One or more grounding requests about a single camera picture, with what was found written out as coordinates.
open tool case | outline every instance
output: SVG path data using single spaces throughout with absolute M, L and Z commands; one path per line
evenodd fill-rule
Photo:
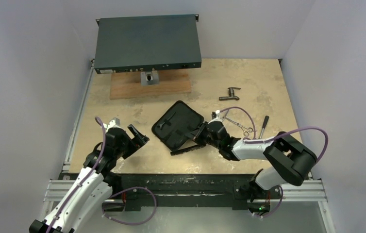
M 187 134 L 199 127 L 204 118 L 179 100 L 152 126 L 151 131 L 171 151 L 178 150 L 188 139 Z

sticker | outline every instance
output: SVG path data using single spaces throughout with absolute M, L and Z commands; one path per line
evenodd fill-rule
M 101 69 L 100 74 L 110 74 L 113 73 L 112 69 Z

wooden table surface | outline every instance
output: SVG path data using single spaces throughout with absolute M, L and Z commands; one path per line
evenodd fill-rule
M 152 125 L 178 100 L 211 119 L 211 112 L 230 106 L 246 109 L 253 117 L 257 136 L 265 115 L 270 116 L 264 138 L 279 131 L 297 128 L 289 95 L 284 84 L 278 60 L 257 59 L 203 59 L 201 68 L 188 69 L 192 92 L 158 97 L 109 100 L 110 74 L 95 75 L 86 101 L 79 134 L 71 158 L 69 172 L 79 172 L 86 156 L 102 141 L 101 129 L 94 121 L 99 116 L 103 122 L 113 117 L 120 119 L 121 126 L 133 124 L 150 141 L 127 160 L 119 159 L 112 170 L 116 173 L 255 173 L 270 166 L 268 161 L 225 160 L 212 146 L 185 154 L 170 156 L 169 149 L 151 132 Z M 240 100 L 219 101 L 227 95 L 230 86 L 241 87 L 235 94 Z M 240 110 L 230 110 L 228 117 L 251 127 L 250 120 Z M 243 132 L 224 121 L 228 133 L 242 137 Z

table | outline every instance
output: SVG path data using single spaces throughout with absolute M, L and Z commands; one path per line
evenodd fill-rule
M 111 75 L 95 74 L 69 172 L 78 173 L 83 167 L 85 157 L 102 141 L 101 129 L 94 121 L 95 116 L 99 116 L 105 123 L 117 117 L 124 129 L 133 124 L 150 138 L 143 148 L 127 160 L 118 160 L 117 166 L 112 170 L 116 173 L 239 174 L 255 173 L 261 168 L 269 167 L 270 163 L 264 160 L 227 161 L 211 146 L 170 156 L 170 150 L 154 136 L 151 127 L 174 102 L 182 100 L 203 115 L 206 121 L 211 119 L 212 111 L 229 106 L 242 107 L 253 117 L 257 136 L 265 115 L 270 116 L 270 120 L 264 137 L 274 136 L 279 131 L 296 129 L 295 116 L 278 60 L 203 59 L 201 68 L 187 71 L 192 85 L 191 93 L 125 100 L 109 100 Z M 230 86 L 241 87 L 241 90 L 235 91 L 240 100 L 219 101 L 218 97 L 226 96 Z M 228 117 L 246 127 L 251 126 L 246 114 L 240 110 L 230 110 Z M 240 128 L 228 121 L 224 121 L 224 125 L 231 136 L 243 137 Z M 300 140 L 299 134 L 294 137 Z

wall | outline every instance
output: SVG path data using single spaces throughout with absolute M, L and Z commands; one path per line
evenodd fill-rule
M 60 1 L 0 1 L 0 232 L 28 232 L 39 215 L 88 65 Z
M 199 14 L 203 57 L 283 58 L 315 0 L 64 0 L 90 58 L 97 18 Z
M 327 130 L 316 166 L 337 232 L 366 232 L 366 0 L 316 1 L 282 61 L 299 126 Z M 319 133 L 303 140 L 320 151 Z

